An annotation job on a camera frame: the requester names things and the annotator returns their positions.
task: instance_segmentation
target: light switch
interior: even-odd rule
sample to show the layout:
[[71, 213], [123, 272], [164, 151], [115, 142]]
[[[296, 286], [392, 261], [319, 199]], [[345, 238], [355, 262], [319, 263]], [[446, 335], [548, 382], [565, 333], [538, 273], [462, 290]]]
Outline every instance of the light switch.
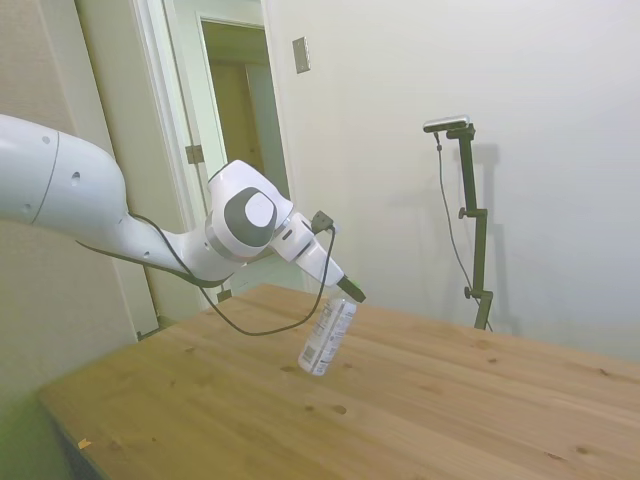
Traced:
[[307, 37], [300, 37], [293, 41], [293, 58], [296, 61], [296, 71], [298, 73], [304, 73], [311, 70], [311, 66], [309, 65]]

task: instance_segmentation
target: wooden table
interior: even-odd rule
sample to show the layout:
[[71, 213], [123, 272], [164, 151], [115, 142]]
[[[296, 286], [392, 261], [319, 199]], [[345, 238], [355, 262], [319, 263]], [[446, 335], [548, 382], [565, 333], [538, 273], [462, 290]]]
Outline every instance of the wooden table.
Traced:
[[[257, 330], [311, 303], [262, 286], [222, 308]], [[640, 365], [363, 305], [313, 377], [308, 328], [202, 313], [41, 398], [113, 479], [640, 479]]]

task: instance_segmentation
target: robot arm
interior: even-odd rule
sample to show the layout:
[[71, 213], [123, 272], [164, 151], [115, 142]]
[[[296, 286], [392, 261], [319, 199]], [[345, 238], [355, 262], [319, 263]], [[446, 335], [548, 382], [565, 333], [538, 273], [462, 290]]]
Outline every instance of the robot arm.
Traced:
[[[106, 255], [174, 273], [201, 287], [220, 285], [272, 248], [321, 281], [327, 253], [309, 222], [275, 186], [244, 162], [209, 182], [212, 211], [196, 229], [159, 232], [128, 212], [116, 162], [84, 140], [0, 115], [0, 218], [56, 230]], [[329, 260], [326, 286], [364, 295]]]

